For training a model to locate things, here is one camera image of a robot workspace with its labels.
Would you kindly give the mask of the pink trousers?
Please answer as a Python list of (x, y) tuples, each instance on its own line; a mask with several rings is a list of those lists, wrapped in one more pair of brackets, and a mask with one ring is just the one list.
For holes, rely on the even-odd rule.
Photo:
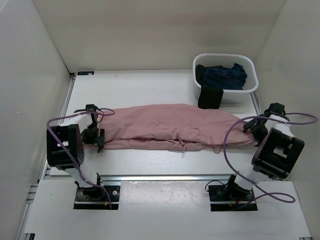
[(227, 131), (239, 118), (219, 109), (194, 105), (152, 104), (115, 109), (99, 127), (105, 131), (108, 150), (166, 150), (173, 152), (212, 149), (223, 145), (246, 146), (255, 142), (243, 123)]

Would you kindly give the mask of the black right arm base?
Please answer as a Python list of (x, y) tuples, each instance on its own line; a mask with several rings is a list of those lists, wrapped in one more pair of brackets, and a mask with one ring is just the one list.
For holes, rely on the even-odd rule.
[(220, 180), (209, 181), (204, 190), (209, 195), (211, 212), (253, 212), (258, 210), (255, 194), (252, 190), (247, 193), (232, 193)]

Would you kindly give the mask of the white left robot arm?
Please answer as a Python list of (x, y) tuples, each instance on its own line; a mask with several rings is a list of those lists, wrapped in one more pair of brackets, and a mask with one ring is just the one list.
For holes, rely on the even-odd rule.
[(48, 165), (72, 176), (93, 200), (103, 198), (105, 188), (100, 175), (85, 164), (84, 145), (97, 147), (98, 152), (103, 149), (105, 130), (99, 128), (99, 115), (104, 116), (93, 109), (83, 109), (46, 123)]

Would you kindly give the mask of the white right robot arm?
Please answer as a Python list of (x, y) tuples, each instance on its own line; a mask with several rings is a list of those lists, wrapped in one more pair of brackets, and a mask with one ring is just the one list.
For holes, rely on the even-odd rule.
[(296, 164), (305, 142), (290, 130), (289, 118), (277, 113), (267, 114), (267, 119), (253, 119), (243, 126), (243, 131), (253, 135), (258, 149), (251, 165), (229, 178), (224, 193), (230, 200), (247, 195), (255, 184), (262, 181), (286, 179)]

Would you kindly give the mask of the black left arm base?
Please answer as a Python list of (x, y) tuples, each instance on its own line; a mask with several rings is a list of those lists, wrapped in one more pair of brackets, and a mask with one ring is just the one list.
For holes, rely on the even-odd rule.
[(120, 185), (105, 185), (106, 192), (101, 188), (77, 187), (73, 208), (75, 210), (118, 210), (121, 186)]

